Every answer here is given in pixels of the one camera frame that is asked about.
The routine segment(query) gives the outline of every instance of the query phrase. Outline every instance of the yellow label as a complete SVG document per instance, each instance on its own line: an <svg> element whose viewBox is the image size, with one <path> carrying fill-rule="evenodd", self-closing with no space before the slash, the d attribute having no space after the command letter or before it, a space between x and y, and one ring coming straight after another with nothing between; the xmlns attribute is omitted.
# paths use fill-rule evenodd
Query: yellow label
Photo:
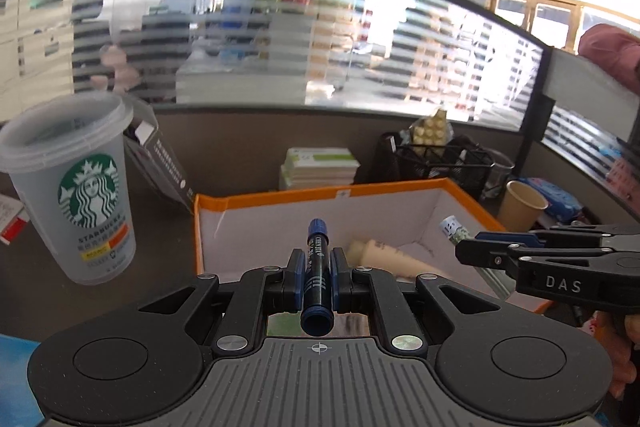
<svg viewBox="0 0 640 427"><path fill-rule="evenodd" d="M93 250L84 252L82 254L82 258L85 261L88 261L90 259L95 259L96 257L100 257L101 255L109 253L110 251L111 251L111 247L109 246L109 243L105 243L101 247L94 248Z"/></svg>

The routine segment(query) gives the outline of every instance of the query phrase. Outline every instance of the silver screw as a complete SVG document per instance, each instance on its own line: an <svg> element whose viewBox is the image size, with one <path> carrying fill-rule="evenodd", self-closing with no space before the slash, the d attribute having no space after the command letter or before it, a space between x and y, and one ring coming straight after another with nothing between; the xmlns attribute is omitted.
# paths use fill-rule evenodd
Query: silver screw
<svg viewBox="0 0 640 427"><path fill-rule="evenodd" d="M415 351L422 347L422 341L414 335L398 335L391 341L391 344L402 351Z"/></svg>
<svg viewBox="0 0 640 427"><path fill-rule="evenodd" d="M216 346L225 351L238 351L246 347L248 343L247 339L240 335L225 335L218 339Z"/></svg>

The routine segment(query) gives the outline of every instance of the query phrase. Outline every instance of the black circular cover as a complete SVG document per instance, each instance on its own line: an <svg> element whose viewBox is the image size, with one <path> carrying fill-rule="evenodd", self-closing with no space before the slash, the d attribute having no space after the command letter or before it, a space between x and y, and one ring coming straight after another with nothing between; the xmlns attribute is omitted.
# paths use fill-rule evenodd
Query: black circular cover
<svg viewBox="0 0 640 427"><path fill-rule="evenodd" d="M546 317L492 314L467 315L438 350L451 393L504 421L562 421L599 406L612 377L600 344Z"/></svg>
<svg viewBox="0 0 640 427"><path fill-rule="evenodd" d="M61 331L31 355L28 379L43 413L74 423L132 423L180 401L202 354L167 315L115 312Z"/></svg>

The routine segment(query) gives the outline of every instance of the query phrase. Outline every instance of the stack of paper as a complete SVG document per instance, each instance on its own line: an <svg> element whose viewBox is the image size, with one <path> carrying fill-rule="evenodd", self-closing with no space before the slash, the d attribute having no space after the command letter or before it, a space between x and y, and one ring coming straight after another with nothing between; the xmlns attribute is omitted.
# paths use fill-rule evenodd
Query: stack of paper
<svg viewBox="0 0 640 427"><path fill-rule="evenodd" d="M289 149L280 167L280 190L351 185L358 167L348 149Z"/></svg>

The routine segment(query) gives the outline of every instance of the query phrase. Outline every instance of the beige paper cup in box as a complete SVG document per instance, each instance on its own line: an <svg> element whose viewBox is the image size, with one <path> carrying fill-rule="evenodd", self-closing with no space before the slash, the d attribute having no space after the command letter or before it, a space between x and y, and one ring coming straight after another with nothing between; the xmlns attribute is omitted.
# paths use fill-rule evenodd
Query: beige paper cup in box
<svg viewBox="0 0 640 427"><path fill-rule="evenodd" d="M535 188L522 182L507 183L507 190L498 212L498 221L509 232L529 232L538 216L549 206Z"/></svg>

